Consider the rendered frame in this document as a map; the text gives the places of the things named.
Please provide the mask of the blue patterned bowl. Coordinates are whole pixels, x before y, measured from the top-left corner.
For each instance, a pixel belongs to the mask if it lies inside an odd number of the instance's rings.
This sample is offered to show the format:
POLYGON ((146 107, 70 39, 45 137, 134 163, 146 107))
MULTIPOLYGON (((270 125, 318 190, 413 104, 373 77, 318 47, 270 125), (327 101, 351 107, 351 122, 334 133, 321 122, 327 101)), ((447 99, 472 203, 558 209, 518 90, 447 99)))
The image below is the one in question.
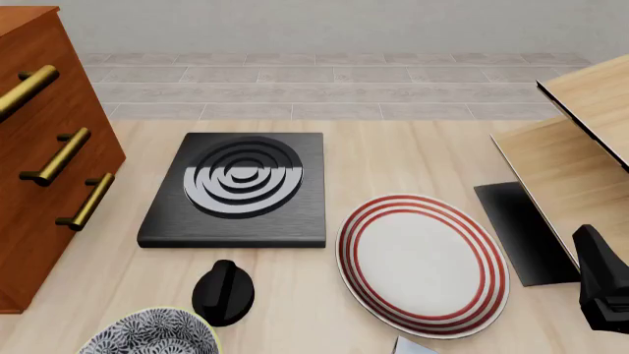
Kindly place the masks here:
POLYGON ((212 326, 183 309, 157 307, 127 315, 94 335, 77 354, 223 354, 212 326))

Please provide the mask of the pale wooden rack, black base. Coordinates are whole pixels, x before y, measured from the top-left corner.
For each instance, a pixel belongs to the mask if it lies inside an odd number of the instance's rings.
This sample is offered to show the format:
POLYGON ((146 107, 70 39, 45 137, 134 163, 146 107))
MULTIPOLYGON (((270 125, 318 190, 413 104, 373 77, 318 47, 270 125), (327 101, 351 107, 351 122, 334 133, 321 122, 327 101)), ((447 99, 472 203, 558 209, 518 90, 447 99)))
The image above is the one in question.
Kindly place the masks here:
POLYGON ((524 286, 578 282, 594 226, 629 264, 629 54, 537 84, 557 117, 492 135, 514 182, 475 189, 524 286))

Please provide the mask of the white plate with red rings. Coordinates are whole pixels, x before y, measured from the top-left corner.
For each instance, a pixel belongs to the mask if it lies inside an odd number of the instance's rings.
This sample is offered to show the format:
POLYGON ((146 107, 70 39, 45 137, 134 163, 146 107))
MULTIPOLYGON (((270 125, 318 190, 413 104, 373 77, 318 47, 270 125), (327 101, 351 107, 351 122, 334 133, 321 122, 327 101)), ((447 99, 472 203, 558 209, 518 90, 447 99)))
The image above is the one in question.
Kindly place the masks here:
POLYGON ((494 238, 469 214, 432 197, 368 200, 341 224, 335 252, 361 306, 411 335, 474 335, 508 301, 509 270, 494 238))

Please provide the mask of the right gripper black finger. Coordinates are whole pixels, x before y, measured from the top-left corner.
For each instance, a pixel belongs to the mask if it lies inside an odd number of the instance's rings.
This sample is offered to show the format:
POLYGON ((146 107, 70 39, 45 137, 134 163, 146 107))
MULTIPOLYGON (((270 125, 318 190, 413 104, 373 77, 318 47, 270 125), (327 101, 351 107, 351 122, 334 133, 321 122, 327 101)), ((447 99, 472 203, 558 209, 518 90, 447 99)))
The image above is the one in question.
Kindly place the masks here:
POLYGON ((629 265, 604 241, 597 229, 583 224, 574 232, 581 273, 581 300, 629 300, 629 265))

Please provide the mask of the round black stove knob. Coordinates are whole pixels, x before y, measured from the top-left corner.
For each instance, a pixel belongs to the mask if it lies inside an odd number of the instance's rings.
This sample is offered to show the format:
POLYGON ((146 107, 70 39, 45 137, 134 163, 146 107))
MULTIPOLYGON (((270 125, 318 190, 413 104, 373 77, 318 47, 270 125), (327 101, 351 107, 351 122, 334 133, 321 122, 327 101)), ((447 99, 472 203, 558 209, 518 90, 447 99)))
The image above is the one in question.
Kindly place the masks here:
POLYGON ((229 260, 215 262, 199 279, 192 294, 194 311, 211 326, 237 323, 250 311, 254 300, 253 280, 229 260))

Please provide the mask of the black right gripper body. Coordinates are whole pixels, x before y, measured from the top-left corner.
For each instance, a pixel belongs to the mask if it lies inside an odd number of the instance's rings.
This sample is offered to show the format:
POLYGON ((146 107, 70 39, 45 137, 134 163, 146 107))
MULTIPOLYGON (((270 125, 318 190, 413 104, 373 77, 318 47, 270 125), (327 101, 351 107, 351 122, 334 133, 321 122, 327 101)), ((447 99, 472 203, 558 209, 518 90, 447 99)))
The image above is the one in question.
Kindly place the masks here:
POLYGON ((592 330, 629 334, 629 296, 584 298, 580 306, 592 330))

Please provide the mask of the brown wooden cabinet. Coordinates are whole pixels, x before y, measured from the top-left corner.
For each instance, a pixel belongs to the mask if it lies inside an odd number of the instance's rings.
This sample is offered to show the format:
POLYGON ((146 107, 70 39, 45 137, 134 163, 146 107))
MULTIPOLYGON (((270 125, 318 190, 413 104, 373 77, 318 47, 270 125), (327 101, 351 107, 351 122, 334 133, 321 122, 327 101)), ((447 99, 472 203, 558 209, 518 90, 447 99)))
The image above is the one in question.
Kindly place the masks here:
POLYGON ((52 65, 59 78, 0 123, 0 315, 28 308, 75 235, 57 226, 72 217, 92 187, 86 179, 116 174, 125 154, 55 6, 0 6, 0 96, 20 72, 52 65), (91 136, 48 187, 19 179, 64 145, 56 137, 85 127, 91 136))

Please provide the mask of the white flat box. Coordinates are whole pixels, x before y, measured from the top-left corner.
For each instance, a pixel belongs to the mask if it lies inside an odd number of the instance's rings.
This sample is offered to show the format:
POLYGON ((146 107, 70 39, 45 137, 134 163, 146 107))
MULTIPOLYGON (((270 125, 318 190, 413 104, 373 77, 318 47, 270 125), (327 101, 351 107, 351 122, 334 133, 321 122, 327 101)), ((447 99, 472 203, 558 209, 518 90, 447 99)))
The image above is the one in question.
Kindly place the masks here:
POLYGON ((438 354, 436 351, 424 347, 408 338, 399 335, 392 348, 391 354, 438 354))

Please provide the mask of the flat black stove plate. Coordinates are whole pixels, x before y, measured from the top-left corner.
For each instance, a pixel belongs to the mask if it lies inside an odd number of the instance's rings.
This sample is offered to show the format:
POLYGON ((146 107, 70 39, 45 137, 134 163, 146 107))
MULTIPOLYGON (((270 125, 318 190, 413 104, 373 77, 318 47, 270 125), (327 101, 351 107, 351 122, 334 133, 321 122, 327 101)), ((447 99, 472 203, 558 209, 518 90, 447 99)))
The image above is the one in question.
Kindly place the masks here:
POLYGON ((185 135, 139 229, 143 248, 322 248, 323 134, 185 135))

